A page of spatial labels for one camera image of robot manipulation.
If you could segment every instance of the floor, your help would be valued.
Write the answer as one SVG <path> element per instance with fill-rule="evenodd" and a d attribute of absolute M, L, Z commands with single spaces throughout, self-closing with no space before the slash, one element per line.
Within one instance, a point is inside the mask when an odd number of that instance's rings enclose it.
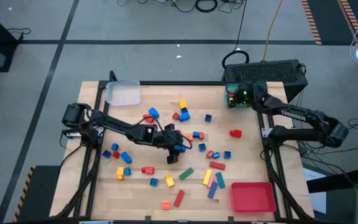
<path fill-rule="evenodd" d="M 177 3 L 189 9 L 192 1 Z M 251 62 L 262 59 L 261 43 L 277 5 L 275 0 L 247 4 L 245 44 L 238 47 Z M 3 26 L 32 29 L 10 71 L 0 73 L 0 222 L 14 217 L 30 166 L 62 161 L 60 121 L 66 105 L 77 100 L 81 82 L 105 80 L 110 70 L 118 80 L 220 80 L 221 60 L 234 48 L 241 13 L 184 14 L 170 2 L 153 0 L 129 0 L 122 7 L 116 0 L 0 1 Z M 349 58 L 349 46 L 316 45 L 301 1 L 284 0 L 270 39 L 266 60 L 297 58 L 307 66 L 303 107 L 344 124 L 358 118 L 358 65 Z M 321 152 L 356 146 L 358 131 L 351 131 L 342 147 Z M 358 169 L 358 150 L 320 158 L 347 171 Z"/>

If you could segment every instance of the rectangular block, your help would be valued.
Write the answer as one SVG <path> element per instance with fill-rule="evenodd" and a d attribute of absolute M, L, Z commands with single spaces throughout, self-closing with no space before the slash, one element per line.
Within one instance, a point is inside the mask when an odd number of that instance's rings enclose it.
<path fill-rule="evenodd" d="M 212 170 L 210 170 L 210 169 L 206 170 L 205 177 L 204 177 L 204 180 L 203 180 L 204 185 L 208 185 L 209 179 L 211 178 L 211 175 L 212 175 Z"/>

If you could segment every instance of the yellow cube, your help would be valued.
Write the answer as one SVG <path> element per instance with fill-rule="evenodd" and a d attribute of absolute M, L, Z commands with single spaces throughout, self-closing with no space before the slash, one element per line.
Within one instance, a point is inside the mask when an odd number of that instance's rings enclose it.
<path fill-rule="evenodd" d="M 186 102 L 185 100 L 179 100 L 180 109 L 186 108 Z"/>

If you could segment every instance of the blue cube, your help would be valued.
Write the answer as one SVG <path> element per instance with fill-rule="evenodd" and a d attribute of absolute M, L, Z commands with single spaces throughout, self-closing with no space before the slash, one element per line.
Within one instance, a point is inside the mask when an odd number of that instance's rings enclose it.
<path fill-rule="evenodd" d="M 230 159 L 231 158 L 231 151 L 224 151 L 223 158 Z"/>
<path fill-rule="evenodd" d="M 209 115 L 209 114 L 205 115 L 205 121 L 206 121 L 206 122 L 211 122 L 211 120 L 212 120 L 212 116 L 211 116 L 211 115 Z"/>
<path fill-rule="evenodd" d="M 130 174 L 131 174 L 131 168 L 125 167 L 125 168 L 124 168 L 124 174 L 125 174 L 125 175 L 130 175 Z"/>
<path fill-rule="evenodd" d="M 156 187 L 157 184 L 158 184 L 158 180 L 155 179 L 155 178 L 151 178 L 151 180 L 150 180 L 150 185 Z"/>
<path fill-rule="evenodd" d="M 206 150 L 206 146 L 205 146 L 205 144 L 204 144 L 204 143 L 199 144 L 199 145 L 198 145 L 198 148 L 200 149 L 200 152 L 202 152 L 202 151 L 205 151 L 205 150 Z"/>
<path fill-rule="evenodd" d="M 107 151 L 107 150 L 104 150 L 104 152 L 103 152 L 103 154 L 102 154 L 104 157 L 106 157 L 106 158 L 110 158 L 110 156 L 111 156 L 111 152 L 109 152 L 109 151 Z"/>
<path fill-rule="evenodd" d="M 116 143 L 112 144 L 111 149 L 114 151 L 118 150 L 118 144 L 116 144 Z"/>
<path fill-rule="evenodd" d="M 214 152 L 214 154 L 212 155 L 214 157 L 214 159 L 219 158 L 221 155 L 219 152 Z"/>

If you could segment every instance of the clear plastic container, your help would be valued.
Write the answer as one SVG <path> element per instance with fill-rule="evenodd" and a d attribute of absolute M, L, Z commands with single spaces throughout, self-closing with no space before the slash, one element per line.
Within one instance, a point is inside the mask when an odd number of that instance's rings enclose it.
<path fill-rule="evenodd" d="M 106 101 L 111 106 L 138 105 L 140 103 L 139 81 L 109 82 L 106 85 Z"/>

